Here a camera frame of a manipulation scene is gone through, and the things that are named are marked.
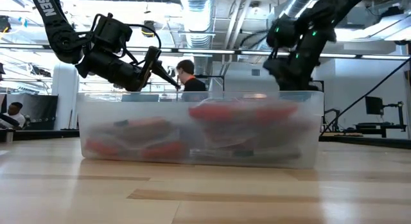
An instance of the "wooden floor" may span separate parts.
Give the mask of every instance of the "wooden floor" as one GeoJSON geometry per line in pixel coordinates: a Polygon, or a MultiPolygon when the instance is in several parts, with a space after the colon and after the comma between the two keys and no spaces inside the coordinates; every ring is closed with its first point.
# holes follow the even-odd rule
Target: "wooden floor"
{"type": "Polygon", "coordinates": [[[411,151],[321,143],[316,170],[84,160],[0,146],[1,224],[411,223],[411,151]]]}

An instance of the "robotic arm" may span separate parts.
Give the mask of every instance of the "robotic arm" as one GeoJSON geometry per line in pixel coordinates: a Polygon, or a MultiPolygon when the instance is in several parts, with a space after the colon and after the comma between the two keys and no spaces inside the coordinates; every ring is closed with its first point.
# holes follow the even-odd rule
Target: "robotic arm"
{"type": "Polygon", "coordinates": [[[336,42],[335,26],[362,0],[318,0],[297,19],[286,15],[273,22],[267,44],[273,48],[263,64],[280,90],[316,90],[311,74],[327,41],[336,42]],[[279,48],[293,48],[286,60],[277,58],[279,48]]]}
{"type": "Polygon", "coordinates": [[[127,91],[140,91],[151,73],[160,76],[168,83],[179,88],[178,83],[167,74],[158,57],[159,47],[150,46],[143,61],[138,62],[127,51],[126,43],[130,40],[132,29],[129,25],[108,16],[96,15],[90,31],[76,32],[68,23],[59,0],[33,0],[43,19],[50,47],[57,58],[65,63],[74,64],[83,78],[89,72],[97,74],[125,88],[127,91]],[[133,62],[126,63],[120,58],[128,55],[133,62]]]}

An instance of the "wall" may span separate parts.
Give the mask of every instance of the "wall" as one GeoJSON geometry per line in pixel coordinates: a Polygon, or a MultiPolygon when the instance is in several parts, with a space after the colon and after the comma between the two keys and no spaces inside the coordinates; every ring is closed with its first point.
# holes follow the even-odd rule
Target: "wall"
{"type": "MultiPolygon", "coordinates": [[[[396,60],[328,60],[316,69],[313,77],[315,80],[324,80],[326,110],[330,108],[343,110],[372,89],[401,63],[402,61],[396,60]]],[[[382,98],[384,104],[402,101],[405,104],[404,122],[408,123],[407,88],[402,70],[391,76],[369,96],[382,98]]],[[[338,122],[340,128],[354,127],[354,124],[364,122],[399,123],[397,108],[386,108],[384,112],[383,119],[380,116],[367,115],[363,99],[342,115],[338,122]]],[[[331,121],[334,115],[328,115],[326,118],[331,121]]],[[[406,139],[408,133],[409,129],[408,132],[390,130],[387,135],[390,138],[406,139]]]]}

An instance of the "cable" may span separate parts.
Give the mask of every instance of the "cable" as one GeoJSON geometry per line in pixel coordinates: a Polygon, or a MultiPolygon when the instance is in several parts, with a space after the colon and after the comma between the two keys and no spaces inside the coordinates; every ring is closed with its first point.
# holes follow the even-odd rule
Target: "cable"
{"type": "Polygon", "coordinates": [[[154,34],[155,38],[157,38],[157,40],[159,41],[159,49],[161,49],[161,39],[160,39],[160,36],[159,36],[159,34],[157,34],[157,32],[154,31],[154,29],[151,29],[151,28],[149,28],[149,27],[147,27],[147,26],[145,26],[145,25],[142,25],[142,24],[126,24],[126,25],[127,25],[127,26],[130,26],[130,27],[135,26],[135,27],[145,28],[145,29],[151,31],[151,32],[154,34]]]}
{"type": "Polygon", "coordinates": [[[387,80],[388,78],[390,78],[393,74],[395,74],[396,72],[398,72],[398,70],[400,70],[402,67],[404,67],[409,61],[411,60],[411,58],[408,58],[407,60],[405,60],[402,64],[400,64],[396,69],[394,69],[390,74],[388,74],[388,76],[386,76],[384,79],[382,79],[382,81],[380,81],[379,83],[377,83],[377,85],[375,85],[370,91],[368,91],[367,93],[365,93],[362,97],[358,98],[358,100],[356,100],[354,103],[352,103],[350,106],[348,106],[346,109],[344,109],[344,111],[342,111],[340,113],[339,116],[336,116],[336,118],[334,118],[334,120],[332,120],[332,122],[330,122],[327,127],[324,129],[324,131],[321,132],[320,136],[324,135],[324,133],[326,132],[326,130],[336,121],[338,120],[338,118],[340,118],[340,116],[342,114],[344,114],[345,112],[347,112],[350,108],[352,108],[354,105],[356,105],[358,102],[360,102],[362,99],[364,99],[364,97],[368,96],[369,94],[371,94],[374,90],[376,90],[381,84],[383,84],[385,82],[385,80],[387,80]]]}
{"type": "Polygon", "coordinates": [[[369,12],[371,15],[373,15],[373,16],[375,16],[375,17],[379,17],[379,15],[374,14],[374,13],[371,11],[370,8],[366,7],[365,9],[367,9],[368,12],[369,12]]]}
{"type": "Polygon", "coordinates": [[[258,45],[259,43],[261,43],[263,40],[265,40],[267,38],[267,35],[265,35],[264,37],[262,37],[261,39],[259,39],[257,42],[253,43],[249,49],[252,49],[253,47],[255,47],[256,45],[258,45]]]}
{"type": "Polygon", "coordinates": [[[97,14],[96,16],[94,16],[94,20],[92,21],[90,31],[93,31],[93,30],[94,30],[94,27],[96,26],[96,23],[97,23],[97,19],[98,19],[99,17],[101,17],[101,16],[104,16],[104,15],[102,15],[102,14],[97,14]]]}
{"type": "Polygon", "coordinates": [[[272,59],[274,59],[274,58],[277,58],[277,54],[278,54],[278,48],[273,48],[272,50],[271,50],[271,53],[270,53],[270,55],[268,56],[268,59],[269,60],[272,60],[272,59]]]}
{"type": "Polygon", "coordinates": [[[130,62],[130,64],[138,63],[138,60],[134,57],[134,55],[129,50],[127,50],[126,45],[123,44],[122,42],[120,42],[120,43],[121,43],[121,47],[123,48],[123,54],[126,53],[128,55],[128,57],[130,57],[131,60],[133,60],[133,62],[130,62]]]}
{"type": "Polygon", "coordinates": [[[261,31],[257,31],[253,34],[247,35],[241,42],[240,42],[240,47],[242,47],[242,45],[244,45],[244,42],[247,41],[248,39],[251,39],[252,37],[255,37],[256,35],[260,35],[260,34],[264,34],[268,32],[268,30],[261,30],[261,31]]]}
{"type": "Polygon", "coordinates": [[[230,10],[229,10],[229,17],[231,17],[231,15],[233,13],[232,9],[234,8],[235,4],[236,4],[236,1],[234,0],[234,2],[232,2],[232,4],[231,4],[230,10]]]}

